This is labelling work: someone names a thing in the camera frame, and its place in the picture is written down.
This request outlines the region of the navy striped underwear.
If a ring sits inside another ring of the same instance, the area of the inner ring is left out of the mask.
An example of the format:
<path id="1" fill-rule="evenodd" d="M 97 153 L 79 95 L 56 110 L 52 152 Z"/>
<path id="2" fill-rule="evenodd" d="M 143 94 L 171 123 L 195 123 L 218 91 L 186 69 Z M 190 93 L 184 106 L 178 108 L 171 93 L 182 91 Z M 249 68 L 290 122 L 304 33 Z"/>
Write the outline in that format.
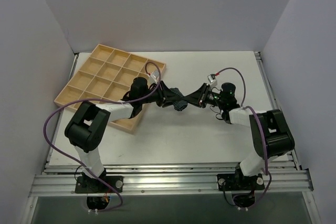
<path id="1" fill-rule="evenodd" d="M 178 88 L 170 88 L 170 91 L 180 98 L 184 97 L 184 95 L 180 92 Z M 178 101 L 173 102 L 174 110 L 179 111 L 179 112 L 186 109 L 187 106 L 188 106 L 188 103 L 184 100 L 178 100 Z"/>

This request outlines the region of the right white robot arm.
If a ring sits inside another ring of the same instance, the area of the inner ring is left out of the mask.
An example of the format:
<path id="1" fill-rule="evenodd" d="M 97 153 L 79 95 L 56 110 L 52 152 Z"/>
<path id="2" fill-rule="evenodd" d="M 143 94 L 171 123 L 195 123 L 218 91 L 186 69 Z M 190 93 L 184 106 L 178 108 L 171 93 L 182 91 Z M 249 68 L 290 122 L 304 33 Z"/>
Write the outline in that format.
<path id="1" fill-rule="evenodd" d="M 252 176 L 262 170 L 268 174 L 268 164 L 279 156 L 292 151 L 295 142 L 288 124 L 280 110 L 255 111 L 251 106 L 243 106 L 235 98 L 236 86 L 225 82 L 220 92 L 203 84 L 183 100 L 199 108 L 207 105 L 216 106 L 221 111 L 220 119 L 227 124 L 248 127 L 251 130 L 253 149 L 238 164 L 238 171 L 233 175 L 236 187 L 244 189 L 252 182 Z"/>

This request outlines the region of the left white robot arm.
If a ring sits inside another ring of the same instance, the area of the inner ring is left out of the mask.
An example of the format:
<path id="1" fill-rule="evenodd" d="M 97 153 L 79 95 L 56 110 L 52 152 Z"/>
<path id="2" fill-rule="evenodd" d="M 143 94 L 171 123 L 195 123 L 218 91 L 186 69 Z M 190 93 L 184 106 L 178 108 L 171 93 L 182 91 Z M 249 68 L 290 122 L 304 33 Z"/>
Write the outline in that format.
<path id="1" fill-rule="evenodd" d="M 163 81 L 148 86 L 146 78 L 137 77 L 118 104 L 82 102 L 66 126 L 65 136 L 78 152 L 83 173 L 88 177 L 87 186 L 94 192 L 105 188 L 106 179 L 103 175 L 106 170 L 98 146 L 109 122 L 136 117 L 146 103 L 173 105 L 177 109 L 177 103 L 182 98 L 179 89 L 169 89 Z"/>

